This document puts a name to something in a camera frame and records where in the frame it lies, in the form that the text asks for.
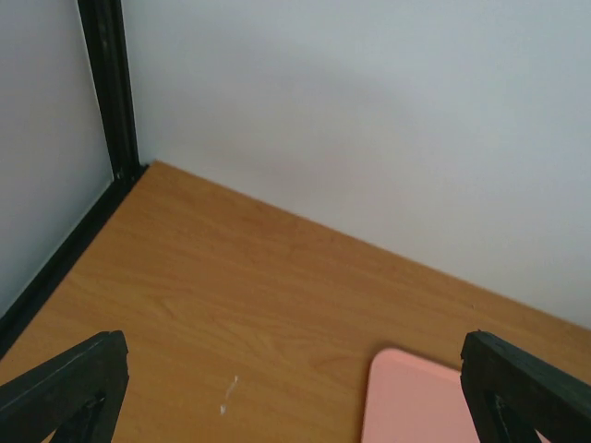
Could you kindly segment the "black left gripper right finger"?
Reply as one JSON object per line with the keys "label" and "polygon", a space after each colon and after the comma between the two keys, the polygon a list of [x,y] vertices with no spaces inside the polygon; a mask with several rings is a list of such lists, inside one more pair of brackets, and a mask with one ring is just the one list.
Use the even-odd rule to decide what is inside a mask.
{"label": "black left gripper right finger", "polygon": [[481,442],[588,442],[590,386],[485,331],[461,351],[461,387]]}

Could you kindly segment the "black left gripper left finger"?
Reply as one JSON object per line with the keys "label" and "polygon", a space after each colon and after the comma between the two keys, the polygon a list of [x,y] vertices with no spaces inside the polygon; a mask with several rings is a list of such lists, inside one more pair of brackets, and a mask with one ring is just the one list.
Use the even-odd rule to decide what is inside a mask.
{"label": "black left gripper left finger", "polygon": [[127,342],[103,331],[1,386],[3,442],[110,442],[127,391]]}

